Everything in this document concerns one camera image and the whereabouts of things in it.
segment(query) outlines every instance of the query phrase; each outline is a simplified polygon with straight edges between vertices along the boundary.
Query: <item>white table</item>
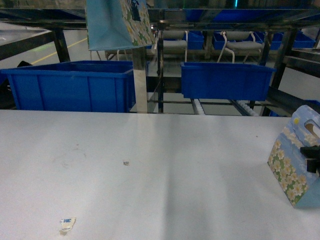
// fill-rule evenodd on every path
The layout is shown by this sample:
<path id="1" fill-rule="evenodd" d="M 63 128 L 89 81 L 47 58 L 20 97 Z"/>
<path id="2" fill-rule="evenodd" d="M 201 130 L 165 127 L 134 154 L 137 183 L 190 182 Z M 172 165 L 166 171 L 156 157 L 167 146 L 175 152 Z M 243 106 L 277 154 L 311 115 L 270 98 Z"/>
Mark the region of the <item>white table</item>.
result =
<path id="1" fill-rule="evenodd" d="M 267 165 L 287 121 L 1 110 L 0 239 L 320 239 Z"/>

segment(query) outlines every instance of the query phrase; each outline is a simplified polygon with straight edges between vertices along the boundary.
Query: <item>factory floor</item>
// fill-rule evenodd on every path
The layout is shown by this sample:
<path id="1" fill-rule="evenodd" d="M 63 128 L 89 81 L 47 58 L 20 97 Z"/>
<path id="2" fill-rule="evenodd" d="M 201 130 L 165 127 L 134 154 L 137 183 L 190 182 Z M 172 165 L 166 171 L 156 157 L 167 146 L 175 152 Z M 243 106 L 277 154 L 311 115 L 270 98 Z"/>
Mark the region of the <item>factory floor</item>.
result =
<path id="1" fill-rule="evenodd" d="M 12 26 L 5 23 L 0 23 L 0 30 L 6 29 L 25 29 L 24 26 Z M 66 43 L 71 61 L 90 60 L 90 52 L 88 51 L 87 31 L 85 30 L 65 30 L 64 31 Z M 99 52 L 102 60 L 106 60 L 105 53 Z M 99 57 L 95 51 L 92 52 L 92 59 L 99 60 Z M 120 56 L 121 60 L 126 60 L 124 55 Z M 153 56 L 149 56 L 149 75 L 157 75 L 157 63 Z M 243 57 L 237 57 L 236 61 L 241 62 Z M 59 62 L 55 44 L 53 42 L 40 46 L 38 48 L 29 50 L 27 52 L 15 55 L 13 57 L 0 61 L 0 69 L 15 68 L 21 61 L 28 62 L 32 65 L 46 65 L 55 64 Z M 179 77 L 181 76 L 180 63 L 184 61 L 183 55 L 165 55 L 164 62 L 164 76 L 165 77 Z M 204 61 L 203 56 L 188 55 L 189 62 L 201 62 Z M 213 57 L 212 62 L 216 62 L 216 57 Z M 229 57 L 223 57 L 222 62 L 230 62 Z M 257 64 L 256 57 L 249 57 L 247 64 Z M 273 67 L 275 64 L 275 57 L 270 57 L 267 63 L 267 67 Z M 286 68 L 280 87 L 280 90 L 294 95 L 301 99 L 306 100 L 318 100 L 320 101 L 320 84 L 317 77 L 313 77 L 289 68 Z M 165 93 L 165 101 L 189 101 L 185 99 L 182 94 L 179 93 Z M 209 100 L 206 102 L 228 102 L 226 100 Z M 233 106 L 225 105 L 204 105 L 204 111 L 208 115 L 232 115 L 239 116 L 240 113 Z M 254 111 L 258 114 L 261 108 L 256 106 Z M 165 113 L 174 114 L 193 114 L 193 108 L 191 104 L 177 104 L 177 103 L 165 103 Z"/>

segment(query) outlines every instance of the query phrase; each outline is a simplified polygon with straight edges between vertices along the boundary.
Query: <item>small debris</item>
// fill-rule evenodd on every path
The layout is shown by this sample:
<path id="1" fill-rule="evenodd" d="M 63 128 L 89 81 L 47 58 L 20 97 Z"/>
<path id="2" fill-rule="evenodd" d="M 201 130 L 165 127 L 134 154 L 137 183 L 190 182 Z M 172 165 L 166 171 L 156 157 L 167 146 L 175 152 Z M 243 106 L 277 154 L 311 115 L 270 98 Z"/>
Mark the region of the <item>small debris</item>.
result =
<path id="1" fill-rule="evenodd" d="M 60 230 L 61 235 L 66 235 L 74 226 L 76 223 L 75 217 L 70 218 L 64 218 L 60 220 L 60 223 L 62 225 L 62 229 Z"/>

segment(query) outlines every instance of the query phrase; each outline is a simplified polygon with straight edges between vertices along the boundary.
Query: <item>floral gift bag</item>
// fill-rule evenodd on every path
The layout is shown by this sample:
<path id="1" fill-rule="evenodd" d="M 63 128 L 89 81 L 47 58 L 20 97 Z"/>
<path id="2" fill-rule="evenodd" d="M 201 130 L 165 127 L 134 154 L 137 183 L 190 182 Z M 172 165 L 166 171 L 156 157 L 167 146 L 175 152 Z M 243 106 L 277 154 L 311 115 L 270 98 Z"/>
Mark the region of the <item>floral gift bag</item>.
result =
<path id="1" fill-rule="evenodd" d="M 301 147 L 320 145 L 313 127 L 320 126 L 320 115 L 304 105 L 276 139 L 268 165 L 284 193 L 295 208 L 320 207 L 320 178 L 318 173 L 307 172 L 306 157 Z"/>
<path id="2" fill-rule="evenodd" d="M 146 0 L 86 0 L 86 24 L 90 51 L 155 43 Z"/>

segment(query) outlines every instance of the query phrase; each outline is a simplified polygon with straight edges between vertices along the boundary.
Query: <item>blue storage crate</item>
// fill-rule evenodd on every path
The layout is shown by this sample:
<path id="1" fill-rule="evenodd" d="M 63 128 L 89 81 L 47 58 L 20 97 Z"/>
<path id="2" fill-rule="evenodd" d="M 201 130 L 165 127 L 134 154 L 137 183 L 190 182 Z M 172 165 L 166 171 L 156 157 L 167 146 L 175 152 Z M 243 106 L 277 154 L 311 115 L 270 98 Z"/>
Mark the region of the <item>blue storage crate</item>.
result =
<path id="1" fill-rule="evenodd" d="M 255 34 L 257 34 L 261 40 L 263 40 L 263 41 L 265 40 L 265 33 L 264 32 L 258 31 L 258 32 L 255 32 Z M 283 37 L 284 37 L 284 34 L 282 32 L 275 33 L 273 35 L 270 50 L 278 50 L 281 46 Z"/>
<path id="2" fill-rule="evenodd" d="M 181 93 L 190 99 L 266 100 L 273 68 L 213 62 L 183 62 Z"/>
<path id="3" fill-rule="evenodd" d="M 188 33 L 188 49 L 189 50 L 201 50 L 203 48 L 205 38 L 200 31 L 190 31 Z"/>
<path id="4" fill-rule="evenodd" d="M 260 38 L 260 36 L 258 34 L 256 34 L 255 32 L 253 33 L 254 37 L 255 37 L 255 41 L 257 43 L 262 44 L 264 38 Z M 247 39 L 243 40 L 243 41 L 252 41 L 252 36 L 250 35 Z M 213 38 L 212 38 L 212 44 L 215 50 L 222 50 L 222 48 L 224 47 L 225 44 L 225 39 L 224 37 L 220 34 L 220 31 L 216 31 L 213 33 Z"/>
<path id="5" fill-rule="evenodd" d="M 312 49 L 315 44 L 315 40 L 304 35 L 302 31 L 299 31 L 296 35 L 293 47 L 296 49 Z"/>
<path id="6" fill-rule="evenodd" d="M 0 73 L 0 85 L 6 80 L 7 75 Z"/>
<path id="7" fill-rule="evenodd" d="M 76 61 L 3 69 L 19 110 L 128 112 L 135 104 L 131 61 Z"/>

